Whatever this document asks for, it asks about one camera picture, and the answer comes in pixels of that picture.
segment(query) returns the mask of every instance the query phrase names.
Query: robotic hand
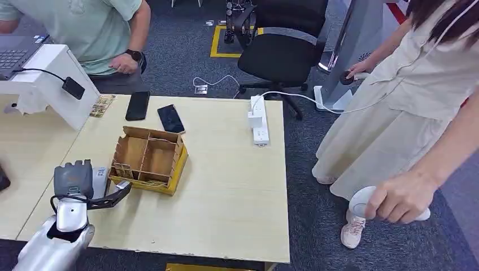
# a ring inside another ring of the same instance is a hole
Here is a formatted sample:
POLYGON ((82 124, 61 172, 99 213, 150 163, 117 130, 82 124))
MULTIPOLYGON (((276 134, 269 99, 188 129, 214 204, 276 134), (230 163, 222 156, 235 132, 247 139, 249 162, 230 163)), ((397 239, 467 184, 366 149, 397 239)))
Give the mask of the robotic hand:
POLYGON ((43 223, 20 251, 14 271, 74 270, 76 260, 95 233, 95 227, 88 222, 87 210, 114 207, 132 188, 130 182, 123 181, 115 186, 113 194, 94 199, 94 195, 104 195, 107 186, 103 191, 94 191, 99 186, 94 183, 90 160, 56 167, 53 185, 55 195, 50 204, 55 215, 43 223), (58 207, 54 199, 59 199, 58 207))

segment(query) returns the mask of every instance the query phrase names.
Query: man's hand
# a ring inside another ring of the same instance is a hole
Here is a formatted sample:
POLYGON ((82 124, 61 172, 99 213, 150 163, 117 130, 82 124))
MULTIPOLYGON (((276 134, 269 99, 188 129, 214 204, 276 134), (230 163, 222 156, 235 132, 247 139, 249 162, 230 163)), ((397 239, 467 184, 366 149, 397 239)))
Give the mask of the man's hand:
POLYGON ((111 61, 110 68, 116 69, 121 73, 135 73, 138 69, 138 63, 133 60, 129 54, 121 54, 111 61))

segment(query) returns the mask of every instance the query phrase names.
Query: smartphone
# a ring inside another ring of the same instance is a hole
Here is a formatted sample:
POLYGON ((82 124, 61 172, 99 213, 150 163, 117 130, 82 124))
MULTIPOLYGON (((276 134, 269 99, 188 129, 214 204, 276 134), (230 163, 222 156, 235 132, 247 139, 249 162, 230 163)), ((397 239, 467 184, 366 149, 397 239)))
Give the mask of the smartphone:
POLYGON ((183 123, 174 105, 170 104, 169 106, 159 108, 158 115, 166 132, 184 133, 185 127, 183 127, 183 123))
POLYGON ((146 110, 148 109, 149 100, 149 91, 137 91, 133 93, 130 98, 130 103, 128 104, 125 119, 128 121, 144 120, 146 118, 146 110))

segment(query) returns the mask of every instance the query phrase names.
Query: light wood tabletop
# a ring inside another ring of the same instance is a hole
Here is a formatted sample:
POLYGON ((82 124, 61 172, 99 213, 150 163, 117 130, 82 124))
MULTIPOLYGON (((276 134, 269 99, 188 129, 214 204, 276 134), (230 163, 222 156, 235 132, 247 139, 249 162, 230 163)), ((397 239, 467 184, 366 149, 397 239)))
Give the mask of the light wood tabletop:
POLYGON ((0 238, 15 239, 72 146, 78 131, 56 112, 3 113, 17 95, 0 95, 0 165, 11 181, 0 191, 0 238))
MULTIPOLYGON (((174 104, 184 123, 188 161, 171 197, 132 189, 116 207, 89 211, 91 246, 288 263, 289 229, 282 103, 267 101, 270 144, 255 146, 249 100, 151 97, 146 120, 128 122, 129 96, 101 119, 89 118, 63 160, 110 165, 123 126, 163 130, 157 108, 174 104)), ((53 214, 50 183, 18 239, 53 214)))

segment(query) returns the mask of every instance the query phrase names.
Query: robot part in background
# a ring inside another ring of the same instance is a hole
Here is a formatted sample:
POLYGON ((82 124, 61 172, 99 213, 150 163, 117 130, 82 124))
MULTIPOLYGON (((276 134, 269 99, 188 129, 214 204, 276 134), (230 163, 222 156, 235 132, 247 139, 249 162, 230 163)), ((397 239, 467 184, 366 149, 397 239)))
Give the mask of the robot part in background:
MULTIPOLYGON (((226 0, 226 31, 224 36, 226 44, 234 42, 234 19, 251 4, 251 0, 226 0)), ((250 19, 246 20, 242 32, 244 35, 250 35, 250 19)))

